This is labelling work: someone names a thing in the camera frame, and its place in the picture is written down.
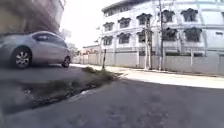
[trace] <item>roof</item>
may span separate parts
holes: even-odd
[[[97,45],[89,45],[89,46],[84,46],[83,48],[92,48],[92,47],[99,47],[100,45],[97,44]]]
[[[107,7],[103,8],[102,12],[107,12],[110,9],[114,9],[114,8],[118,8],[118,7],[122,7],[122,6],[127,6],[127,5],[130,5],[130,4],[142,3],[144,1],[149,1],[149,0],[122,0],[120,2],[114,3],[110,6],[107,6]]]

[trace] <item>tire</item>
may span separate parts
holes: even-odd
[[[32,53],[26,47],[17,48],[11,57],[11,64],[15,68],[28,68],[32,61]]]
[[[71,62],[70,57],[65,57],[64,62],[62,63],[62,67],[69,68],[70,62]]]

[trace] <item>wall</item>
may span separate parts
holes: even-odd
[[[5,8],[0,8],[0,16],[0,33],[21,30],[22,18]]]
[[[224,57],[219,52],[207,51],[206,57],[191,56],[165,56],[164,69],[167,71],[200,73],[206,75],[224,76]],[[84,55],[75,59],[74,63],[102,65],[99,54]],[[145,68],[145,56],[138,56],[137,52],[133,53],[107,53],[105,65],[129,68]],[[159,56],[152,57],[153,69],[159,69]]]

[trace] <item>pole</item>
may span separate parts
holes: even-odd
[[[162,4],[159,0],[159,12],[160,12],[160,29],[161,29],[161,43],[160,43],[160,58],[159,58],[159,70],[163,70],[163,15],[162,15]]]
[[[106,52],[107,52],[107,50],[106,50],[106,49],[104,49],[104,56],[103,56],[103,66],[102,66],[102,70],[104,70],[104,69],[105,69]]]
[[[151,26],[150,26],[150,19],[147,20],[147,33],[148,33],[148,50],[149,50],[149,70],[152,70],[152,40],[149,42],[149,34],[151,35]]]
[[[147,17],[145,17],[145,70],[148,69],[148,34]]]

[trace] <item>silver car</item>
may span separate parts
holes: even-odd
[[[40,31],[28,35],[0,36],[0,60],[17,68],[36,64],[62,64],[68,68],[70,52],[64,40],[54,33]]]

